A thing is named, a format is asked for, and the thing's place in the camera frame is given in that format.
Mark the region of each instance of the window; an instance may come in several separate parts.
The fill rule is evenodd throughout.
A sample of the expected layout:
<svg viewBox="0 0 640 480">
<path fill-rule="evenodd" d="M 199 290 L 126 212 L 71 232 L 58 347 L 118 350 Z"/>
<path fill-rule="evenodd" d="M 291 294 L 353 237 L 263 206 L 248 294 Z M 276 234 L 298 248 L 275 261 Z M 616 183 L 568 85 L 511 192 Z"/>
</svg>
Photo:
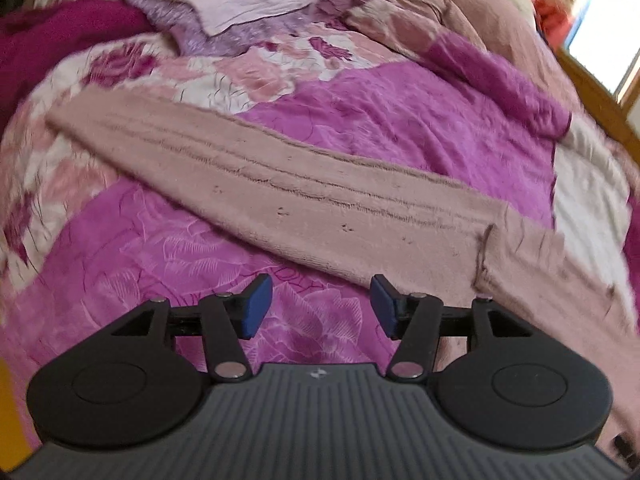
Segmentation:
<svg viewBox="0 0 640 480">
<path fill-rule="evenodd" d="M 640 0 L 587 0 L 565 47 L 620 101 L 640 68 Z"/>
</svg>

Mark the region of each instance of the bedsheet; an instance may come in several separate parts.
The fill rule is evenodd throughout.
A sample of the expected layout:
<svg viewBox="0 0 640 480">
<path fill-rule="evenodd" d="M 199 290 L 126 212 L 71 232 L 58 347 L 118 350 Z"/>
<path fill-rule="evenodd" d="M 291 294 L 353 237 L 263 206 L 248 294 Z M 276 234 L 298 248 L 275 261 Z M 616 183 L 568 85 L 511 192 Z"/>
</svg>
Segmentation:
<svg viewBox="0 0 640 480">
<path fill-rule="evenodd" d="M 415 23 L 405 24 L 397 20 L 385 37 L 402 43 L 415 31 Z M 258 272 L 274 276 L 274 301 L 258 335 L 244 343 L 253 366 L 384 367 L 394 348 L 365 290 L 242 244 L 118 176 L 46 127 L 51 105 L 87 84 L 137 88 L 241 114 L 316 146 L 448 174 L 551 225 L 554 141 L 566 133 L 568 114 L 510 64 L 461 39 L 431 27 L 421 44 L 431 45 L 431 56 L 400 45 L 418 64 L 359 32 L 311 24 L 235 58 L 176 57 L 164 36 L 150 34 L 60 63 L 22 104 L 0 146 L 0 176 L 10 183 L 8 214 L 0 218 L 0 355 L 12 369 L 26 426 L 28 380 L 60 352 L 147 298 L 191 304 L 212 290 L 239 290 Z M 507 96 L 516 96 L 508 106 Z M 602 174 L 602 188 L 624 196 L 608 166 L 573 144 L 567 150 Z M 612 245 L 625 232 L 624 218 L 616 222 L 598 224 L 614 232 Z M 621 323 L 634 320 L 632 304 L 627 314 Z M 190 343 L 179 351 L 204 364 Z"/>
</svg>

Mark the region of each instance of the round black pad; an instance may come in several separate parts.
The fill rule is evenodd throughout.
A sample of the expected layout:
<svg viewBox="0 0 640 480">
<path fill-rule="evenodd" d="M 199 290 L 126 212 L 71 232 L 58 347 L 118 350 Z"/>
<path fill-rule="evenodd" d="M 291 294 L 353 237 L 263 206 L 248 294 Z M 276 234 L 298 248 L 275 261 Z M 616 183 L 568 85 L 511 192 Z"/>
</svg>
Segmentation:
<svg viewBox="0 0 640 480">
<path fill-rule="evenodd" d="M 43 439 L 93 449 L 142 444 L 200 402 L 201 375 L 185 358 L 135 337 L 116 339 L 80 345 L 31 380 L 27 404 Z"/>
<path fill-rule="evenodd" d="M 511 365 L 494 375 L 494 390 L 519 406 L 540 408 L 560 400 L 566 393 L 561 374 L 541 365 Z"/>
<path fill-rule="evenodd" d="M 611 407 L 604 375 L 550 338 L 495 338 L 452 362 L 436 396 L 468 433 L 511 449 L 561 449 L 595 439 Z"/>
</svg>

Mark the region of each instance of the black device mount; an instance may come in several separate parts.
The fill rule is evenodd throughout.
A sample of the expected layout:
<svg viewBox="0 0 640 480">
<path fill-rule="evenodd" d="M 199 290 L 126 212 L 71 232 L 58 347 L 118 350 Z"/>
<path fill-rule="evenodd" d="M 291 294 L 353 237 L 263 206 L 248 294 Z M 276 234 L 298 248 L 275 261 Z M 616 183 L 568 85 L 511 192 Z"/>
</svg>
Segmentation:
<svg viewBox="0 0 640 480">
<path fill-rule="evenodd" d="M 239 338 L 271 303 L 259 275 L 195 306 L 146 301 L 43 367 L 27 403 L 43 446 L 15 480 L 618 480 L 595 443 L 612 402 L 604 375 L 489 298 L 471 309 L 400 294 L 370 301 L 400 345 L 375 365 L 265 364 Z M 174 352 L 201 336 L 207 372 Z M 442 337 L 468 353 L 433 370 Z"/>
</svg>

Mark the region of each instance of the pink towel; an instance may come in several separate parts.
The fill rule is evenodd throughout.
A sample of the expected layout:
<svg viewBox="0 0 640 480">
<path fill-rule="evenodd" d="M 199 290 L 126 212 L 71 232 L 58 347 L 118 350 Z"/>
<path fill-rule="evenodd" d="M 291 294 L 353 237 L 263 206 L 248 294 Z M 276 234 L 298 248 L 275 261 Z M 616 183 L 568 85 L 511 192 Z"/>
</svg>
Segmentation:
<svg viewBox="0 0 640 480">
<path fill-rule="evenodd" d="M 614 408 L 603 433 L 640 435 L 640 341 L 619 298 L 561 235 L 462 183 L 340 155 L 216 112 L 87 88 L 47 121 L 238 238 L 359 285 L 385 273 L 447 304 L 494 298 L 598 365 Z M 439 365 L 464 353 L 441 345 Z"/>
</svg>

